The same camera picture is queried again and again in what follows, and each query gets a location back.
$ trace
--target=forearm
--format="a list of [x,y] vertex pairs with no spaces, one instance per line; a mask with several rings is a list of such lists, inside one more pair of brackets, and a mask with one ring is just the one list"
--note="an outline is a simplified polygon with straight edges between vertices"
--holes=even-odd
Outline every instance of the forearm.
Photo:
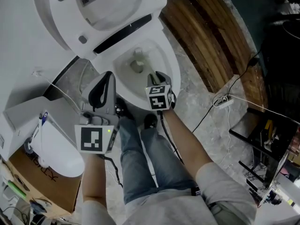
[[106,207],[105,162],[97,155],[89,155],[82,179],[83,201],[97,201]]
[[164,117],[187,170],[195,178],[196,173],[203,165],[212,162],[211,158],[173,109],[164,111]]

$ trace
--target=blue jeans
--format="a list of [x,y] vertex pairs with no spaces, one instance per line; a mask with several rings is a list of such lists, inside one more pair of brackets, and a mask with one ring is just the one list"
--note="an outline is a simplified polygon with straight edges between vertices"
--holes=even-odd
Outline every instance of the blue jeans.
[[143,130],[141,138],[153,164],[158,187],[149,170],[136,123],[122,118],[119,131],[125,204],[166,189],[185,190],[197,187],[172,151],[169,142],[158,134],[156,128]]

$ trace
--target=power strip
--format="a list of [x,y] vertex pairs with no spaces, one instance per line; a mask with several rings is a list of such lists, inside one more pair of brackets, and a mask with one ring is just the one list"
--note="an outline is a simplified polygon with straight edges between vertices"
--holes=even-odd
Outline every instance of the power strip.
[[228,101],[219,103],[217,107],[218,107],[219,109],[224,109],[224,108],[230,106],[230,105],[233,104],[233,103],[234,103],[234,99],[228,97]]

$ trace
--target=toilet seat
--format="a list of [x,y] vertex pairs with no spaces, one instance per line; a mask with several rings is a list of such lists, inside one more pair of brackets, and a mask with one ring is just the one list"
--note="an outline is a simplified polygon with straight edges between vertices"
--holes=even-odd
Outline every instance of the toilet seat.
[[[153,72],[150,66],[171,77],[173,92],[178,96],[179,65],[158,19],[166,0],[108,0],[107,7],[103,0],[49,1],[57,30],[68,47],[90,60],[100,74],[112,71],[117,93],[127,101],[150,110],[144,91],[147,76]],[[133,74],[124,64],[140,46],[144,47],[150,66],[147,63],[145,72]]]

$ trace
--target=cardboard box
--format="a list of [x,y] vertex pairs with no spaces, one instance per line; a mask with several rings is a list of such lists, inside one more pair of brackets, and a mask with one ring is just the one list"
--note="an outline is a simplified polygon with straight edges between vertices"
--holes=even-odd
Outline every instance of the cardboard box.
[[38,156],[27,154],[23,147],[11,156],[7,165],[15,178],[14,184],[26,194],[27,202],[43,199],[51,204],[44,207],[46,217],[59,218],[73,213],[81,176],[68,178],[50,167],[42,168]]

